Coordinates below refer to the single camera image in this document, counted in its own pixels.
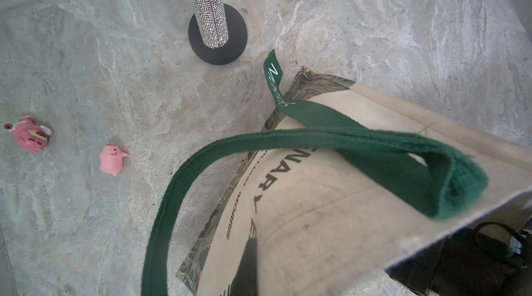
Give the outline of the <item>canvas bag with green handles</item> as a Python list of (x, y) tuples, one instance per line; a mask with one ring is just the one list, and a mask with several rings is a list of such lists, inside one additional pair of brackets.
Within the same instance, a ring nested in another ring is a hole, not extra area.
[(331, 75), (302, 69), (263, 131), (194, 153), (173, 176), (146, 248), (142, 295), (167, 295), (186, 193), (216, 161), (245, 162), (180, 268), (194, 295), (338, 295), (474, 221), (531, 197), (531, 149)]

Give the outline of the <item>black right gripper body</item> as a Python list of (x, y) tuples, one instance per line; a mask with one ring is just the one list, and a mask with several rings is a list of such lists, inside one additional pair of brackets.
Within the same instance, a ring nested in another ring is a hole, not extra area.
[(530, 295), (531, 224), (463, 228), (385, 272), (415, 295)]

